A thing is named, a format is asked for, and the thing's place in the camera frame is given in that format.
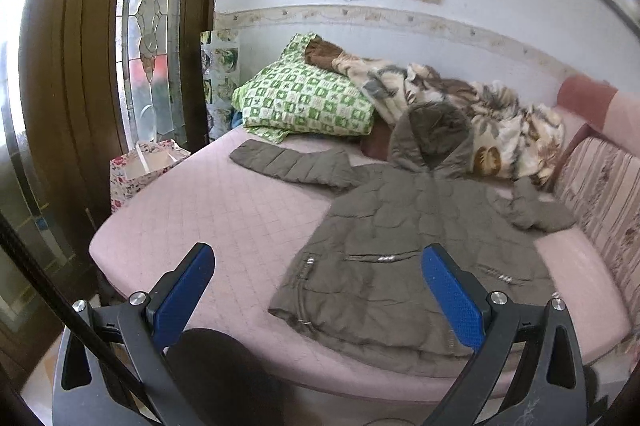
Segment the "jacket's left sleeve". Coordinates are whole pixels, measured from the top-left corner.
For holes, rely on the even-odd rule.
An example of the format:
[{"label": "jacket's left sleeve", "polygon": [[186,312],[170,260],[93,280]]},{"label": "jacket's left sleeve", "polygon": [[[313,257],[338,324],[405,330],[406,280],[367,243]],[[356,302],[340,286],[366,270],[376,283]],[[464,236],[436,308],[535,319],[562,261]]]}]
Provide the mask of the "jacket's left sleeve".
[{"label": "jacket's left sleeve", "polygon": [[517,228],[537,228],[553,233],[575,224],[574,215],[564,204],[557,201],[542,202],[538,195],[528,177],[514,183],[513,199],[505,199],[491,188],[487,191],[492,207]]},{"label": "jacket's left sleeve", "polygon": [[362,176],[341,148],[300,153],[249,139],[231,152],[229,158],[240,166],[287,182],[320,184],[341,190],[362,183]]}]

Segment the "bed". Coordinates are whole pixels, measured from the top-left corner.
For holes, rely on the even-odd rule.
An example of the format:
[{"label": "bed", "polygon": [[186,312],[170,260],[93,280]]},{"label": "bed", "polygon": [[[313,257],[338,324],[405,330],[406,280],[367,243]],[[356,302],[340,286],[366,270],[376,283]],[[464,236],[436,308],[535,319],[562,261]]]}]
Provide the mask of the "bed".
[{"label": "bed", "polygon": [[[263,177],[229,153],[255,138],[241,127],[192,155],[140,192],[98,230],[90,254],[123,295],[148,291],[196,242],[210,244],[216,271],[188,327],[235,337],[268,372],[295,385],[355,398],[434,403],[452,379],[414,377],[367,366],[304,338],[267,312],[290,259],[310,237],[331,201],[323,189]],[[292,136],[282,146],[318,151],[354,145],[330,137]],[[537,242],[566,301],[583,360],[590,362],[629,332],[628,313],[607,267],[586,236],[572,228]],[[494,395],[504,395],[512,373]]]}]

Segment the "blue gripper pad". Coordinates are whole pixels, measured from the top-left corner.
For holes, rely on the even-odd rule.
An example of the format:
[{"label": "blue gripper pad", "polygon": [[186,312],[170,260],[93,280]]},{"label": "blue gripper pad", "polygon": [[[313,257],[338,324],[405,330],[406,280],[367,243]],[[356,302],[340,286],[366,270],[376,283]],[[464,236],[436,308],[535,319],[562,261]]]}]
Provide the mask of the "blue gripper pad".
[{"label": "blue gripper pad", "polygon": [[442,313],[449,320],[458,341],[477,352],[484,342],[482,313],[460,285],[460,281],[451,272],[447,263],[442,260],[438,248],[441,246],[434,244],[424,248],[422,276],[438,301]]},{"label": "blue gripper pad", "polygon": [[159,350],[178,341],[213,276],[215,265],[213,249],[207,244],[196,244],[176,270],[164,275],[156,284],[158,289],[151,292],[150,307],[154,303],[154,307],[157,306],[152,315],[151,336]]}]

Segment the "blue rubber pad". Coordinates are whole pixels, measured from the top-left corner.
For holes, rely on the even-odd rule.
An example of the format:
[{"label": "blue rubber pad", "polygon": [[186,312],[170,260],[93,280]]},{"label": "blue rubber pad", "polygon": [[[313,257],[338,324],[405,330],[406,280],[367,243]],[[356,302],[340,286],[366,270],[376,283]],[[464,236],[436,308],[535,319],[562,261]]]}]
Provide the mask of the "blue rubber pad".
[{"label": "blue rubber pad", "polygon": [[431,246],[422,252],[422,276],[458,341],[478,351],[484,342],[482,314]]},{"label": "blue rubber pad", "polygon": [[159,350],[178,341],[213,276],[215,262],[213,250],[203,244],[156,311],[152,338]]}]

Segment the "green checkered pillow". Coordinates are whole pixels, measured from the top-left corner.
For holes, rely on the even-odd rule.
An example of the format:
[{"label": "green checkered pillow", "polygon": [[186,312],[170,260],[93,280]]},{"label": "green checkered pillow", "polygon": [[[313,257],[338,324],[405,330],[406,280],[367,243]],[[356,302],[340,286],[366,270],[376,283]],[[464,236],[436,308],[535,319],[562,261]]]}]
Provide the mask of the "green checkered pillow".
[{"label": "green checkered pillow", "polygon": [[373,106],[341,74],[305,63],[305,49],[315,33],[296,34],[280,59],[234,92],[242,124],[273,143],[289,132],[367,135]]}]

